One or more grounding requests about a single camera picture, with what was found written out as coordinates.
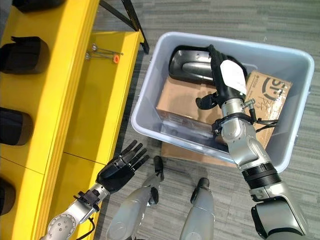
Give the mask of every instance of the black metal frame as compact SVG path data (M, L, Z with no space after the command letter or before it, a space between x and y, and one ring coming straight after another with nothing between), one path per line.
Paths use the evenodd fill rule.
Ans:
M128 14L129 18L127 18L125 15L123 15L121 12L119 12L117 9L112 7L109 3L107 3L104 0L100 0L100 6L104 9L108 10L110 13L112 13L114 16L116 16L118 19L120 19L122 22L127 24L130 28L134 29L135 31L141 31L142 36L144 38L144 42L141 43L141 46L143 47L143 50L146 54L149 54L149 45L146 39L146 36L144 34L144 31L142 30L142 27L140 25L139 19L137 17L136 11L134 6L132 5L131 0L121 0L123 3L123 6L126 10L126 13Z

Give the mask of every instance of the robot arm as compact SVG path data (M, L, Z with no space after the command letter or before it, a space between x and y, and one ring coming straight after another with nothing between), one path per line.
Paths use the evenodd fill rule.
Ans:
M257 202L251 214L258 234L268 240L305 239L308 224L288 186L281 180L267 152L256 139L253 122L257 121L254 100L245 102L245 71L232 61L208 47L211 56L213 81L217 92L197 98L200 109L216 105L222 110L222 119L213 125L213 132L221 134L229 153L250 187L250 195ZM250 116L245 114L249 106Z
M95 184L86 192L80 191L76 200L66 211L54 217L49 223L47 234L41 240L67 240L79 224L84 223L100 209L98 205L119 191L134 175L135 171L149 159L143 156L142 144L134 140L119 156L115 156L97 175Z

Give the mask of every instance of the yellow shelving unit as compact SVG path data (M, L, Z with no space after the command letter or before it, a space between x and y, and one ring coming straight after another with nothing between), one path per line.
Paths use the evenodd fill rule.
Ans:
M49 46L50 64L41 74L0 74L1 106L26 112L34 121L27 144L0 146L0 176L17 193L13 209L0 217L1 239L39 239L113 156L143 37L140 32L91 34L98 3L68 0L27 14L11 9L1 45L11 36L38 36ZM123 52L119 64L85 60L92 43ZM72 239L90 228L82 224Z

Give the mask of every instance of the light blue plastic bin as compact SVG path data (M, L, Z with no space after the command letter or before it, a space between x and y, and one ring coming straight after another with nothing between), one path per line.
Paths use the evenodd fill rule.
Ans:
M175 47L207 47L209 44L235 57L246 66L248 73L258 70L293 83L280 114L279 124L266 147L274 167L282 172L290 162L315 68L313 58L301 50L222 37L167 32L155 46L131 118L133 128L148 137L233 163L226 151L217 149L208 133L163 121L156 111Z

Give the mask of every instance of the sticker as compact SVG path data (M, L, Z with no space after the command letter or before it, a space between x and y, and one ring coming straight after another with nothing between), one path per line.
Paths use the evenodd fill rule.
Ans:
M225 85L247 95L245 75L238 64L224 60L220 65L220 70Z

